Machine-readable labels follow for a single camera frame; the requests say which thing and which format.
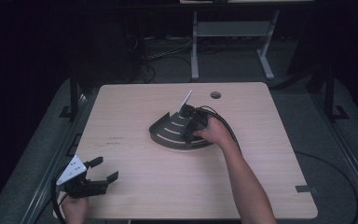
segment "gray carpet floor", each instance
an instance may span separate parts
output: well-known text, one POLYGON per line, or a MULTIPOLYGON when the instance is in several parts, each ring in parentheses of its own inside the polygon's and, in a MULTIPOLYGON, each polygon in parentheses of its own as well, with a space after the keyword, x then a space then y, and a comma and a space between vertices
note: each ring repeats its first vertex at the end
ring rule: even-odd
MULTIPOLYGON (((271 45, 268 59, 272 70, 276 71, 274 80, 267 80, 264 77, 257 59, 255 49, 261 43, 260 41, 241 43, 236 46, 225 46, 218 52, 201 53, 200 79, 197 82, 261 81, 273 86, 289 78, 285 74, 296 43, 271 45)), ((150 55, 153 55, 154 51, 169 49, 172 45, 177 46, 173 42, 161 43, 150 40, 148 43, 151 49, 150 55)), ((153 82, 189 82, 191 78, 189 59, 190 54, 186 51, 174 54, 174 57, 150 62, 149 65, 156 72, 153 82)), ((340 144, 331 131, 331 125, 339 129, 358 160, 358 108, 346 88, 337 82, 335 105, 341 105, 350 119, 338 120, 335 124, 326 121, 318 104, 323 101, 323 93, 315 95, 307 93, 305 91, 307 81, 308 79, 304 78, 286 90, 271 91, 271 95, 293 149, 298 152, 296 156, 312 189, 319 215, 312 220, 279 220, 279 223, 358 223, 356 203, 358 184, 344 159, 340 144)), ((133 83, 143 83, 143 81, 137 78, 133 83)), ((69 122, 67 118, 59 118, 62 109, 70 104, 69 92, 69 81, 65 81, 57 91, 34 137, 8 180, 0 196, 0 223, 33 223, 44 204, 48 206, 41 213, 37 223, 58 223, 52 215, 52 207, 48 202, 49 183, 44 183, 43 179, 52 176, 59 167, 70 160, 68 153, 74 152, 71 145, 84 130, 93 102, 98 95, 98 88, 83 99, 79 107, 80 112, 74 122, 69 122)), ((128 223, 128 220, 88 220, 87 223, 128 223)), ((133 220, 131 223, 216 222, 133 220)))

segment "black cable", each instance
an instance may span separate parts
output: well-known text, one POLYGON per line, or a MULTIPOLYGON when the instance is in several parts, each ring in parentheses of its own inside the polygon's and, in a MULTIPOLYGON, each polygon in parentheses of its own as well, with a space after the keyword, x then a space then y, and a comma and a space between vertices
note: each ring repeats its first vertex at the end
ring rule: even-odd
POLYGON ((296 154, 299 154, 299 155, 303 155, 303 156, 307 156, 307 157, 313 158, 313 159, 318 160, 318 161, 321 161, 321 162, 324 162, 325 164, 331 166, 331 167, 334 168, 336 171, 338 171, 342 176, 344 176, 344 178, 347 180, 348 184, 351 186, 351 190, 352 190, 352 192, 353 192, 353 195, 354 195, 354 198, 355 198, 355 201, 356 201, 356 212, 355 212, 355 214, 354 214, 353 220, 351 221, 352 224, 356 223, 357 218, 358 218, 358 194, 357 194, 357 191, 356 191, 354 185, 352 184, 352 182, 351 182, 350 179, 348 178, 348 176, 345 175, 343 171, 341 171, 338 167, 336 167, 335 164, 331 163, 330 161, 326 161, 326 160, 324 160, 324 159, 321 159, 321 158, 319 158, 319 157, 310 155, 310 154, 305 153, 305 152, 295 151, 295 153, 296 153, 296 154))
MULTIPOLYGON (((185 63, 190 67, 190 69, 191 69, 191 63, 190 63, 188 60, 186 60, 186 59, 184 59, 184 58, 182 58, 182 57, 179 57, 179 56, 161 56, 161 57, 158 57, 158 58, 155 58, 155 59, 150 59, 149 62, 153 62, 153 61, 156 61, 156 60, 162 60, 162 59, 179 59, 179 60, 185 62, 185 63)), ((149 83, 149 82, 153 81, 153 79, 155 78, 156 71, 154 70, 153 67, 151 67, 151 68, 153 69, 154 75, 153 75, 153 77, 150 78, 147 82, 144 80, 144 83, 149 83)))
POLYGON ((155 54, 155 55, 151 55, 151 56, 146 55, 146 56, 142 57, 141 59, 144 59, 147 62, 147 60, 155 60, 155 59, 158 59, 158 58, 162 58, 164 56, 168 56, 168 55, 172 55, 174 53, 178 53, 178 52, 183 51, 185 49, 190 49, 191 44, 192 44, 192 41, 189 41, 188 43, 186 43, 185 45, 183 45, 181 47, 178 47, 178 48, 175 48, 175 49, 170 49, 168 51, 158 53, 158 54, 155 54))
POLYGON ((57 219, 60 221, 61 224, 66 224, 65 219, 63 219, 60 207, 57 203, 57 192, 56 192, 56 182, 57 177, 60 173, 63 172, 63 170, 66 168, 66 166, 63 166, 59 171, 57 171, 56 175, 51 179, 51 203, 53 205, 53 210, 57 216, 57 219))
POLYGON ((152 71, 152 77, 147 79, 146 77, 146 73, 142 70, 142 68, 139 68, 138 70, 138 77, 144 82, 144 84, 150 83, 153 81, 153 79, 156 77, 156 69, 154 69, 153 66, 147 64, 146 65, 146 70, 148 71, 152 71))
POLYGON ((138 38, 136 38, 135 35, 126 35, 126 37, 132 37, 135 40, 133 47, 131 47, 131 49, 127 49, 127 51, 133 52, 134 50, 136 50, 136 47, 138 47, 138 38))
POLYGON ((188 42, 188 40, 191 40, 191 37, 180 37, 179 39, 172 39, 172 38, 168 38, 168 37, 164 37, 164 40, 167 41, 171 41, 173 43, 177 43, 177 44, 184 44, 186 42, 188 42))
POLYGON ((212 110, 215 114, 217 114, 217 112, 213 108, 211 108, 210 106, 203 105, 203 106, 200 106, 200 108, 208 108, 208 109, 212 110))
POLYGON ((63 200, 65 200, 66 197, 68 197, 68 193, 65 193, 65 194, 62 196, 62 198, 61 198, 60 203, 58 204, 58 206, 60 206, 60 205, 62 204, 63 200))
POLYGON ((203 41, 198 42, 200 42, 200 44, 198 45, 199 54, 216 54, 225 51, 220 43, 217 43, 210 39, 205 39, 203 41))
MULTIPOLYGON (((58 176, 64 169, 65 169, 65 167, 62 167, 62 168, 55 174, 53 180, 57 179, 57 176, 58 176)), ((45 203, 45 205, 43 205, 42 209, 40 210, 39 214, 37 215, 36 219, 34 220, 34 224, 39 220, 39 218, 40 218, 40 217, 42 216, 42 214, 45 212, 45 210, 46 210, 46 208, 48 207, 48 204, 49 204, 50 202, 52 202, 52 198, 51 198, 51 197, 48 199, 48 201, 45 203)))

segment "dark background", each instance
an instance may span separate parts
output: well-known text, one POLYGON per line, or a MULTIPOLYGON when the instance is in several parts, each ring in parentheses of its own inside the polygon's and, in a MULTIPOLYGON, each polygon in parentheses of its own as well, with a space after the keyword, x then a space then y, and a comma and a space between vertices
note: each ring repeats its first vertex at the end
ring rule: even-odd
MULTIPOLYGON (((76 7, 75 1, 66 3, 76 7)), ((54 93, 71 74, 78 74, 83 91, 104 83, 131 82, 142 44, 129 54, 124 34, 139 36, 143 30, 144 35, 163 37, 191 32, 184 25, 191 22, 191 14, 183 12, 142 13, 139 20, 128 14, 57 9, 61 6, 46 0, 0 1, 0 192, 54 93)), ((282 14, 284 26, 277 27, 275 36, 299 40, 290 73, 322 62, 349 88, 358 105, 358 1, 315 8, 302 36, 291 29, 298 25, 296 16, 282 14)))

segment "hand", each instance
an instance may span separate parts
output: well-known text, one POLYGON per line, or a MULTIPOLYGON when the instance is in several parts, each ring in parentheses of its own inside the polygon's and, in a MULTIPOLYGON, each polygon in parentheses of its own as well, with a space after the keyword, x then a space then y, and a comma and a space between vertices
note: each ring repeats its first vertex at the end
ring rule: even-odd
POLYGON ((67 196, 62 202, 62 211, 68 224, 85 223, 88 210, 89 198, 73 199, 67 196))
POLYGON ((215 143, 222 147, 226 142, 232 141, 231 134, 226 126, 217 118, 208 115, 208 126, 204 130, 193 132, 194 136, 199 136, 208 142, 215 143))

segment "wooden table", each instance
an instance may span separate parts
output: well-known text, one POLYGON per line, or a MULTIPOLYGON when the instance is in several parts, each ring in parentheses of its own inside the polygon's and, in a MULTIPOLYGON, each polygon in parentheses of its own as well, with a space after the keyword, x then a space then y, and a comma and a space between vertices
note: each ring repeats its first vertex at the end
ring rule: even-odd
POLYGON ((77 148, 82 161, 103 156, 88 178, 119 171, 105 195, 91 197, 89 217, 124 219, 239 218, 227 167, 216 145, 183 151, 151 140, 148 128, 189 105, 208 105, 230 124, 276 218, 313 218, 317 208, 267 86, 263 83, 109 85, 101 87, 77 148), (219 91, 220 99, 210 96, 219 91))

